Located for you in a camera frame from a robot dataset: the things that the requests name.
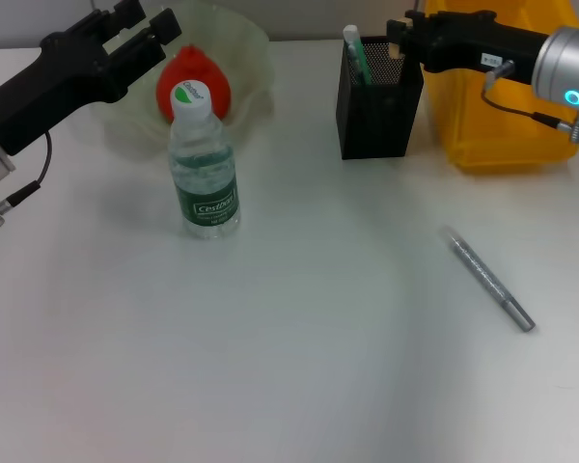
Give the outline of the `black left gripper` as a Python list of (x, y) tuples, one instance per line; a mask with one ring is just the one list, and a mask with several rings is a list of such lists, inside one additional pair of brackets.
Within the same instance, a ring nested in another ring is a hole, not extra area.
[(146, 18), (139, 0), (96, 12), (99, 18), (44, 38), (36, 61), (0, 86), (0, 148), (6, 154), (18, 154), (85, 105), (122, 99), (181, 34), (171, 9)]

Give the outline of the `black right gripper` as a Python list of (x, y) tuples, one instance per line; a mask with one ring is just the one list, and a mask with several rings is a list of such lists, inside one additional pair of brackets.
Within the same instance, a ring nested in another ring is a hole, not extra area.
[(497, 67), (495, 60), (499, 58), (514, 63), (509, 80), (529, 85), (538, 54), (548, 39), (540, 32), (501, 24), (492, 11), (428, 15), (408, 10), (404, 16), (387, 21), (387, 41), (399, 48), (417, 48), (422, 44), (426, 22), (422, 63), (431, 73), (457, 68), (486, 73)]

